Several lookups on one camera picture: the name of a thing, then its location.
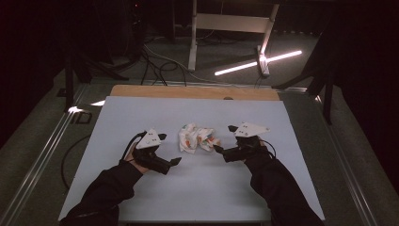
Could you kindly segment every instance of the white table surface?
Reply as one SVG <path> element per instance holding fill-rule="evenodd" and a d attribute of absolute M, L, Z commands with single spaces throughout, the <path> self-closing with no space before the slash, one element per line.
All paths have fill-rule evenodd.
<path fill-rule="evenodd" d="M 120 205 L 120 221 L 129 222 L 253 222 L 270 220 L 266 202 L 249 185 L 242 162 L 225 163 L 221 154 L 197 148 L 180 152 L 183 125 L 215 129 L 225 149 L 235 147 L 229 125 L 243 121 L 263 125 L 277 158 L 293 174 L 313 211 L 325 219 L 311 177 L 281 101 L 234 101 L 179 98 L 107 97 L 59 218 L 81 200 L 102 170 L 118 164 L 126 145 L 151 128 L 167 134 L 158 151 L 167 161 L 181 157 L 167 175 L 150 171 L 135 185 L 136 195 Z"/>

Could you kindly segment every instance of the floor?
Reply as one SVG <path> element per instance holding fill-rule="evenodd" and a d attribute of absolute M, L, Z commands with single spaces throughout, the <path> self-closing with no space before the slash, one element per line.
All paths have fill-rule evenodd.
<path fill-rule="evenodd" d="M 169 62 L 160 56 L 180 63 L 166 64 L 163 68 L 162 75 L 169 86 L 184 86 L 185 80 L 188 86 L 265 89 L 299 75 L 317 42 L 313 36 L 274 34 L 266 50 L 269 56 L 297 49 L 303 54 L 271 63 L 271 76 L 267 79 L 260 79 L 256 67 L 214 76 L 217 70 L 254 61 L 254 50 L 262 39 L 251 34 L 221 35 L 221 41 L 215 36 L 198 39 L 197 68 L 193 73 L 184 70 L 188 63 L 189 37 L 181 35 L 171 41 L 151 34 L 148 36 L 151 41 L 146 43 L 144 50 L 152 56 L 154 67 L 160 68 Z M 54 88 L 0 152 L 0 225 L 57 225 L 68 193 L 60 174 L 61 164 L 65 153 L 71 151 L 63 166 L 66 184 L 70 185 L 88 144 L 87 136 L 101 111 L 100 106 L 92 104 L 102 101 L 116 84 L 140 84 L 147 63 L 141 58 L 132 67 L 118 71 L 129 78 L 125 82 L 99 72 L 93 72 L 95 77 L 90 84 L 78 84 L 75 79 L 75 103 L 89 112 L 91 119 L 83 116 L 78 120 L 72 113 L 63 112 L 65 100 L 56 94 L 64 88 L 64 72 L 55 78 Z M 145 85 L 162 85 L 155 72 L 160 75 L 158 69 L 149 67 Z M 291 89 L 279 90 L 279 97 L 289 112 L 326 215 L 325 224 L 399 225 L 399 198 L 339 88 L 334 88 L 332 125 L 328 125 L 321 116 L 320 103 L 304 92 L 310 82 L 311 79 L 307 79 Z"/>

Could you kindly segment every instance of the black cable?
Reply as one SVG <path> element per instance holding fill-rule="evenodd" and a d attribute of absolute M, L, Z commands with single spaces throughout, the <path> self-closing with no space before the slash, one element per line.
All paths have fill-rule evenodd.
<path fill-rule="evenodd" d="M 103 64 L 103 63 L 102 63 L 102 64 L 103 64 L 104 67 L 106 67 L 108 70 L 110 70 L 110 71 L 112 71 L 112 72 L 114 72 L 114 73 L 121 73 L 121 72 L 123 72 L 123 71 L 125 71 L 125 70 L 128 70 L 129 68 L 135 66 L 135 65 L 137 64 L 137 62 L 138 62 L 138 60 L 129 59 L 128 62 L 121 63 L 121 64 L 119 64 L 119 65 L 114 65 L 114 66 L 109 65 L 109 64 Z M 91 71 L 93 74 L 95 74 L 95 75 L 102 75 L 102 74 L 104 74 L 103 71 L 100 71 L 100 70 L 98 70 L 98 69 L 96 69 L 96 68 L 93 68 L 93 67 L 91 67 L 90 65 L 88 65 L 88 67 L 89 67 L 90 71 Z"/>
<path fill-rule="evenodd" d="M 160 79 L 162 81 L 162 83 L 164 84 L 164 86 L 167 86 L 168 85 L 167 81 L 165 81 L 162 74 L 158 74 L 158 72 L 156 71 L 156 70 L 159 70 L 159 67 L 157 67 L 152 61 L 150 61 L 150 55 L 145 50 L 143 50 L 141 53 L 141 56 L 147 61 L 148 66 L 152 69 L 152 71 L 155 74 L 155 76 L 157 77 L 157 79 Z M 143 74 L 142 82 L 144 81 L 144 77 L 146 76 L 147 71 L 148 71 L 148 68 L 146 68 L 145 74 Z"/>
<path fill-rule="evenodd" d="M 135 142 L 135 140 L 136 140 L 138 137 L 144 137 L 146 134 L 147 134 L 147 132 L 143 132 L 143 133 L 140 133 L 140 134 L 135 135 L 135 136 L 129 141 L 129 144 L 126 146 L 126 149 L 125 149 L 125 151 L 123 152 L 122 158 L 121 158 L 120 160 L 123 160 L 123 159 L 126 157 L 126 154 L 127 154 L 127 153 L 129 152 L 129 150 L 131 149 L 133 142 Z"/>
<path fill-rule="evenodd" d="M 264 78 L 263 78 L 263 76 L 261 76 L 261 77 L 260 77 L 260 80 L 259 80 L 258 88 L 261 87 L 261 84 L 262 84 L 262 81 L 263 81 L 263 80 L 264 80 Z"/>
<path fill-rule="evenodd" d="M 147 61 L 147 65 L 146 65 L 146 71 L 144 71 L 143 77 L 141 78 L 141 83 L 140 83 L 140 85 L 141 85 L 141 86 L 143 86 L 144 79 L 146 78 L 147 71 L 149 70 L 149 66 L 150 66 L 150 62 L 149 62 L 149 61 Z"/>
<path fill-rule="evenodd" d="M 61 178 L 62 178 L 62 182 L 64 183 L 64 186 L 67 188 L 67 190 L 70 189 L 70 186 L 67 183 L 67 180 L 65 179 L 65 174 L 64 174 L 64 165 L 65 165 L 65 160 L 67 159 L 68 154 L 71 152 L 71 150 L 78 144 L 80 143 L 82 140 L 90 137 L 91 134 L 80 138 L 78 141 L 74 142 L 73 145 L 64 153 L 64 156 L 62 157 L 62 161 L 61 161 Z"/>
<path fill-rule="evenodd" d="M 172 69 L 164 69 L 164 67 L 166 67 L 167 65 L 173 65 L 174 68 L 172 68 Z M 182 72 L 183 80 L 184 80 L 184 85 L 187 86 L 187 83 L 186 83 L 186 81 L 185 81 L 184 70 L 183 70 L 182 66 L 180 66 L 180 65 L 179 65 L 178 63 L 176 63 L 176 62 L 169 61 L 169 62 L 164 63 L 164 64 L 160 67 L 159 73 L 160 73 L 161 76 L 162 76 L 162 72 L 172 72 L 172 71 L 175 71 L 175 70 L 178 69 L 178 68 L 180 68 L 180 70 L 181 70 L 181 72 Z"/>
<path fill-rule="evenodd" d="M 158 82 L 158 78 L 155 79 L 155 80 L 152 82 L 152 86 L 155 85 L 156 82 Z"/>
<path fill-rule="evenodd" d="M 267 142 L 266 140 L 260 139 L 260 141 L 263 141 L 265 143 L 267 143 L 268 145 L 270 145 L 270 147 L 272 147 L 273 152 L 274 152 L 274 158 L 277 158 L 277 154 L 276 154 L 276 149 L 273 147 L 273 145 L 269 142 Z"/>
<path fill-rule="evenodd" d="M 258 84 L 258 81 L 261 79 L 261 82 L 262 82 L 262 77 L 261 76 L 259 76 L 257 79 L 256 79 L 256 81 L 255 81 L 255 85 L 253 86 L 253 88 L 255 89 L 256 88 L 256 84 Z"/>

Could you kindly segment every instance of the hand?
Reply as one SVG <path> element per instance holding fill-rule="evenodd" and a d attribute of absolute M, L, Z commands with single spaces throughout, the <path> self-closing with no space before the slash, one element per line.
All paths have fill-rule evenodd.
<path fill-rule="evenodd" d="M 261 146 L 265 146 L 263 140 L 258 136 L 259 142 L 261 143 Z"/>
<path fill-rule="evenodd" d="M 137 162 L 135 161 L 135 159 L 133 158 L 133 151 L 135 150 L 135 146 L 136 143 L 133 143 L 132 148 L 130 149 L 129 153 L 126 155 L 125 157 L 125 161 L 128 161 L 130 164 L 132 164 L 133 166 L 136 167 L 136 169 L 138 169 L 141 173 L 146 173 L 147 171 L 149 171 L 150 169 L 148 168 L 144 168 L 141 167 L 140 165 L 137 164 Z"/>

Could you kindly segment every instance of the dark background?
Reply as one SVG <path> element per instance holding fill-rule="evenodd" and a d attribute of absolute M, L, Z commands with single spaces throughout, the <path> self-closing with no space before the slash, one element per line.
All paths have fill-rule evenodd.
<path fill-rule="evenodd" d="M 73 44 L 97 61 L 111 62 L 112 56 L 135 55 L 140 48 L 140 27 L 125 29 L 126 15 L 130 23 L 142 15 L 143 20 L 173 40 L 173 23 L 190 23 L 190 1 L 147 1 L 146 8 L 130 8 L 136 1 L 11 1 L 0 2 L 0 76 L 1 76 L 1 138 L 3 146 L 40 98 L 52 87 L 53 78 L 64 68 L 63 45 L 59 29 L 67 28 Z M 200 10 L 213 10 L 221 1 L 199 1 Z M 232 14 L 268 13 L 226 5 Z M 342 41 L 340 54 L 335 56 L 335 85 L 357 118 L 375 154 L 392 184 L 399 190 L 397 130 L 399 24 L 398 4 L 394 1 L 361 1 L 353 6 L 285 6 L 281 7 L 275 29 L 279 32 L 305 32 L 319 36 L 307 67 L 316 67 L 333 51 L 336 40 Z M 333 25 L 324 30 L 330 15 Z M 305 18 L 296 23 L 297 18 Z M 118 43 L 133 40 L 136 46 L 121 48 Z"/>

